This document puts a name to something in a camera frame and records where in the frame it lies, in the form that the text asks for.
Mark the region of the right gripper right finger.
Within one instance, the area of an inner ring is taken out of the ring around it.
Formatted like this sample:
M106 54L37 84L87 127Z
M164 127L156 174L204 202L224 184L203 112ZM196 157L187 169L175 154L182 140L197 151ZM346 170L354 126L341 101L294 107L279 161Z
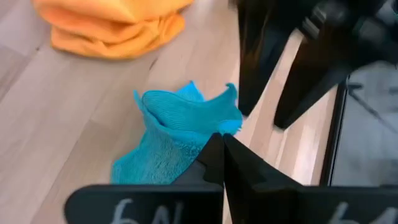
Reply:
M224 182L233 223L397 223L397 189L302 185L225 134Z

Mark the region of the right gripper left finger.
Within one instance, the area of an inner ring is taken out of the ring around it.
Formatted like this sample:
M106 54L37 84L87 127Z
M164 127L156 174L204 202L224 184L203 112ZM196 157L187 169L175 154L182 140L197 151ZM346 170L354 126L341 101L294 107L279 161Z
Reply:
M67 223L221 223L224 142L211 136L188 169L171 184L88 185L64 205Z

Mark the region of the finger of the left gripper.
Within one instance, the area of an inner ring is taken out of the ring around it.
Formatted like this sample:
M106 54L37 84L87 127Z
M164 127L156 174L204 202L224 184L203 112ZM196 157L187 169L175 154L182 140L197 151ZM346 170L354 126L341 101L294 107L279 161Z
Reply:
M287 129L346 79L353 71L346 61L350 47L349 37L337 30L324 30L319 38L300 44L277 105L275 126Z
M288 1L236 2L239 25L238 108L249 116L280 59L294 26L285 21Z

